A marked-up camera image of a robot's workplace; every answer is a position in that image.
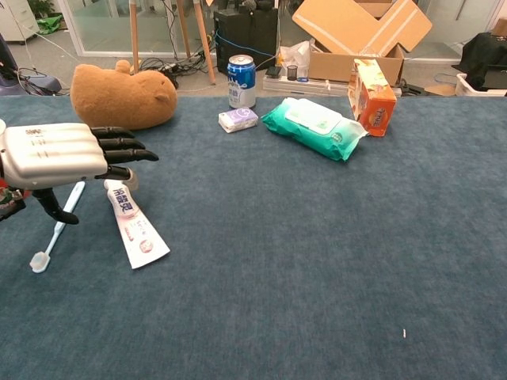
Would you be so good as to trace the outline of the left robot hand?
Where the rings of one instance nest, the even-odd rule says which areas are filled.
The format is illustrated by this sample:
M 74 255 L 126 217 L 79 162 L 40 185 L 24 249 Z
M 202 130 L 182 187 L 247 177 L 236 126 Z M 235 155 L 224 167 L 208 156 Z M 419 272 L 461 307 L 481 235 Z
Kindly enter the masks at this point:
M 156 162 L 123 127 L 91 127 L 85 123 L 10 126 L 1 122 L 1 220 L 25 209 L 29 195 L 57 222 L 76 225 L 53 188 L 90 179 L 131 180 L 122 163 Z

